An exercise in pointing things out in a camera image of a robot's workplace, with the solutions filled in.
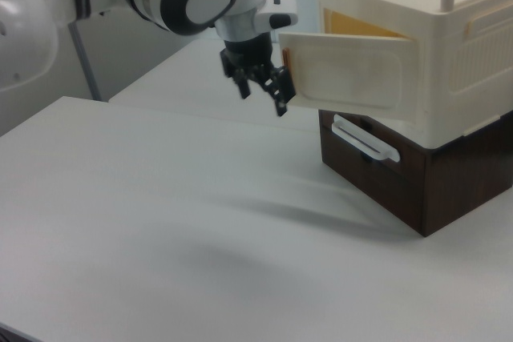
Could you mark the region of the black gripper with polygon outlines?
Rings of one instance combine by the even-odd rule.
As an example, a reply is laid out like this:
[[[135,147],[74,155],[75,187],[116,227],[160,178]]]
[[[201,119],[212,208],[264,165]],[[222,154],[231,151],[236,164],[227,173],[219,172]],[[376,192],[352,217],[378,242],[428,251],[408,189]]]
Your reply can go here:
[[[227,78],[234,76],[240,96],[246,99],[251,91],[248,84],[251,76],[246,70],[256,68],[264,81],[264,90],[274,101],[276,113],[283,116],[289,101],[296,95],[292,75],[286,66],[275,67],[271,56],[273,42],[270,35],[258,35],[241,42],[224,41],[220,52],[221,64]]]

